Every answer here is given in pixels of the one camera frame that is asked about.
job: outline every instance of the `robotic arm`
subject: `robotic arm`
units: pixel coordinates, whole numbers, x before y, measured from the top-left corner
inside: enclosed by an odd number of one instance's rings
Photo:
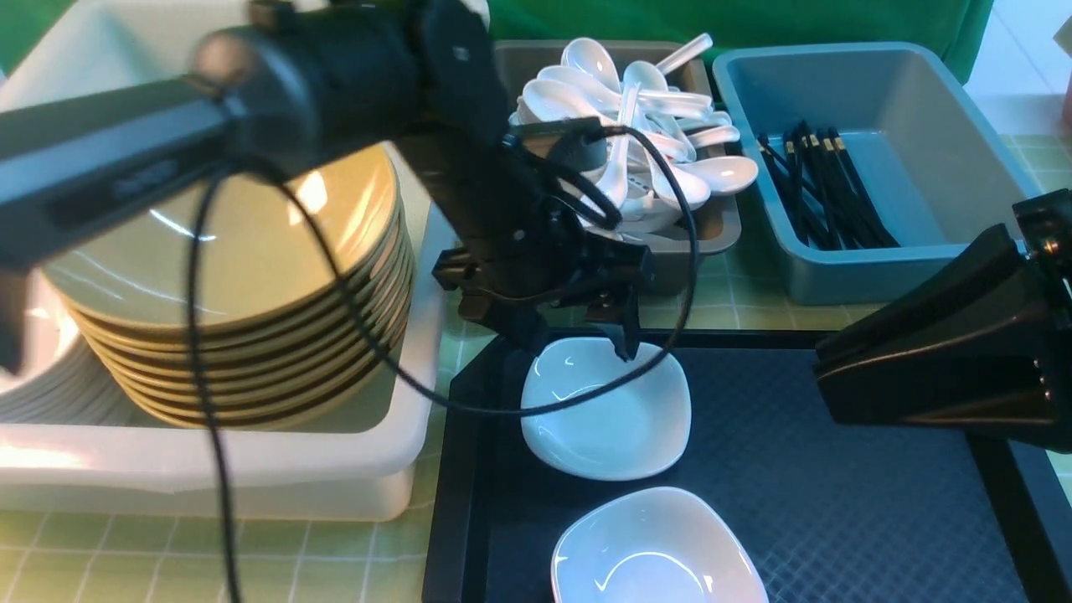
[[[587,233],[524,146],[598,122],[509,130],[487,30],[459,0],[248,8],[250,25],[205,38],[182,77],[0,114],[0,366],[19,364],[25,275],[50,255],[236,160],[291,178],[383,141],[461,239],[434,275],[462,290],[462,318],[539,353],[536,307],[586,306],[636,355],[649,250]],[[590,170],[602,149],[557,160]]]

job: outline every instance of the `black cable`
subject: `black cable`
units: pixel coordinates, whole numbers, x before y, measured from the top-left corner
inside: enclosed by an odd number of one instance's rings
[[[223,438],[220,436],[220,424],[215,416],[215,406],[209,391],[208,376],[205,373],[205,362],[202,357],[202,333],[197,322],[198,280],[200,268],[200,240],[208,222],[212,201],[220,187],[230,176],[233,166],[228,165],[213,175],[205,189],[197,217],[194,219],[193,236],[190,245],[190,260],[187,265],[187,338],[190,348],[190,365],[194,373],[194,386],[200,399],[200,410],[205,415],[205,428],[208,429],[209,441],[212,444],[212,455],[215,459],[218,481],[217,494],[220,497],[220,524],[223,535],[223,563],[227,584],[227,594],[232,603],[241,603],[241,582],[238,578],[238,555],[235,539],[235,508],[230,488],[230,472],[227,471],[227,456],[223,450]]]
[[[358,333],[361,335],[364,342],[372,350],[373,355],[376,356],[378,362],[387,365],[392,372],[394,372],[402,381],[407,385],[413,387],[419,394],[428,398],[434,403],[441,405],[449,410],[456,410],[459,412],[470,412],[474,414],[481,414],[486,416],[513,416],[513,417],[525,417],[534,416],[539,414],[547,414],[551,412],[556,412],[560,410],[565,410],[568,408],[576,407],[577,405],[586,402],[607,394],[613,389],[616,389],[640,377],[643,377],[659,363],[666,358],[670,351],[673,349],[679,336],[685,330],[685,325],[688,323],[688,317],[691,311],[693,300],[696,296],[696,281],[697,273],[699,269],[699,236],[696,231],[696,221],[693,218],[693,214],[688,207],[688,202],[685,198],[685,193],[681,189],[681,185],[678,183],[676,178],[674,178],[673,173],[670,170],[670,165],[667,163],[666,159],[655,147],[655,145],[644,136],[640,131],[629,128],[627,126],[614,126],[609,128],[600,128],[594,131],[591,135],[591,139],[598,141],[604,138],[609,138],[611,136],[629,135],[637,139],[641,146],[650,155],[651,159],[659,166],[659,170],[666,176],[670,183],[670,188],[674,192],[674,196],[678,197],[678,205],[681,207],[682,217],[685,222],[685,230],[688,233],[689,248],[688,248],[688,279],[685,283],[685,295],[682,302],[682,310],[678,318],[678,323],[674,325],[673,330],[667,338],[666,343],[662,349],[647,363],[634,369],[632,371],[620,377],[601,387],[581,394],[579,396],[568,398],[566,400],[555,402],[553,405],[548,405],[545,407],[532,408],[532,409],[485,409],[479,407],[470,407],[466,405],[459,403],[455,400],[450,400],[446,396],[442,396],[436,392],[429,389],[422,383],[420,383],[413,374],[399,366],[398,362],[391,357],[390,352],[387,351],[378,341],[378,339],[372,335],[369,325],[366,323],[364,317],[361,315],[360,310],[354,302],[353,295],[351,295],[348,282],[336,264],[333,254],[331,253],[331,248],[324,237],[324,233],[321,231],[319,226],[316,224],[313,216],[306,209],[306,207],[298,200],[297,195],[286,186],[286,178],[272,165],[264,162],[250,162],[247,172],[253,176],[259,177],[266,180],[268,183],[277,188],[282,192],[291,205],[301,212],[306,220],[310,232],[316,239],[317,246],[324,256],[325,262],[327,262],[328,267],[331,270],[333,278],[333,285],[336,292],[341,296],[343,305],[346,307],[346,311],[353,321],[355,327],[357,327]],[[202,234],[205,229],[205,223],[208,218],[208,211],[222,181],[226,178],[227,174],[221,174],[213,178],[205,196],[202,198],[200,207],[198,208],[197,220],[194,225],[193,236],[190,242],[190,265],[188,266],[188,298],[187,298],[187,320],[189,328],[189,339],[190,339],[190,357],[191,364],[194,369],[194,381],[196,383],[198,396],[202,402],[202,411],[205,414],[205,424],[208,428],[210,439],[212,441],[212,452],[215,455],[215,465],[218,471],[218,481],[220,489],[220,515],[221,524],[223,526],[223,555],[224,564],[226,570],[226,583],[227,591],[230,597],[232,603],[241,602],[241,589],[238,577],[238,562],[235,546],[235,529],[234,529],[234,506],[232,504],[232,491],[230,491],[230,480],[229,473],[227,471],[226,458],[223,450],[223,442],[219,433],[219,425],[215,417],[215,410],[213,408],[208,378],[205,374],[205,367],[202,363],[202,350],[200,350],[200,330],[197,325],[197,277],[198,277],[198,264],[200,261],[200,242]]]

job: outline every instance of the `white bowl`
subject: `white bowl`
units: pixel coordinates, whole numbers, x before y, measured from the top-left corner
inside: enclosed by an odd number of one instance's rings
[[[626,363],[605,338],[554,341],[528,368],[521,408],[591,392],[658,351],[641,343],[636,359]],[[671,355],[614,392],[564,411],[523,418],[521,432],[533,454],[551,467],[589,480],[617,482],[655,475],[678,462],[691,421],[685,371]]]
[[[551,588],[557,603],[768,603],[726,523],[669,487],[612,500],[570,526],[554,547]]]

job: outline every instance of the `stack of plates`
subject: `stack of plates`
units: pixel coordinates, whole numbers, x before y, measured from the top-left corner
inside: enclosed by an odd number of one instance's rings
[[[29,282],[23,368],[0,369],[0,422],[121,425],[131,406],[78,334],[59,295]]]
[[[293,182],[379,342],[408,318],[414,252],[381,148]],[[149,414],[203,426],[187,345],[190,191],[45,267],[96,355]],[[220,424],[281,429],[358,393],[379,368],[334,292],[301,214],[270,187],[228,180],[202,235],[203,357]]]

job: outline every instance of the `green tablecloth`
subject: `green tablecloth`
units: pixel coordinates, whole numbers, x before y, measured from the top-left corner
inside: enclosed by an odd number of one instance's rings
[[[10,72],[73,0],[2,0],[0,70]],[[505,39],[686,41],[719,49],[895,40],[930,48],[967,82],[993,0],[489,0]]]

